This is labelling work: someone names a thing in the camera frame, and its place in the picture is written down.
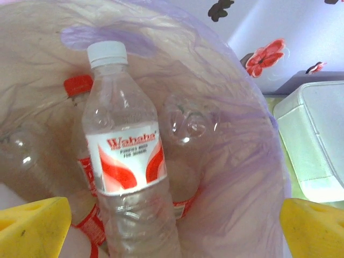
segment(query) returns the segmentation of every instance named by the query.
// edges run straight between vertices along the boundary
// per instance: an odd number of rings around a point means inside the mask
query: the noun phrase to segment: bottle neck
[[[78,106],[79,108],[80,105],[84,105],[84,103],[86,103],[89,95],[90,95],[90,92],[81,93],[76,96],[73,96],[71,100],[73,101],[74,106]]]
[[[95,77],[110,75],[110,74],[117,74],[117,73],[126,73],[127,72],[127,64],[123,63],[111,63],[106,64],[103,66],[98,66],[92,69]]]

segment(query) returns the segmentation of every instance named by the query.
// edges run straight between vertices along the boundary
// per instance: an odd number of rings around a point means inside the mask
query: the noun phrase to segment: crushed plastic bottle
[[[170,191],[177,219],[186,216],[203,177],[205,155],[215,143],[219,109],[204,99],[171,95],[159,113]]]
[[[88,48],[95,74],[82,119],[111,257],[181,257],[157,114],[121,42]]]

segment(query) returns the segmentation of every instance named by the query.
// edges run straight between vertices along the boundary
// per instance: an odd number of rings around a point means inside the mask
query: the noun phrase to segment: white plastic container
[[[344,81],[301,85],[274,108],[304,195],[344,200]]]

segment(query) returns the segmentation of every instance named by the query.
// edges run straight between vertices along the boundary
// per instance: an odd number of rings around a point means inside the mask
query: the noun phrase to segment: garbage bin
[[[162,0],[0,3],[1,131],[33,118],[70,153],[73,107],[63,82],[89,72],[91,43],[122,41],[132,77],[158,111],[172,92],[221,109],[203,191],[178,222],[185,257],[283,257],[278,215],[290,185],[277,124],[215,33]]]

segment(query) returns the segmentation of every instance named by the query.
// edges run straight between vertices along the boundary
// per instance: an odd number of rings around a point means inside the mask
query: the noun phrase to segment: black butterfly decal
[[[228,9],[234,4],[233,0],[219,0],[208,11],[208,16],[211,17],[213,22],[218,22],[219,18],[226,17],[228,12],[224,9]]]

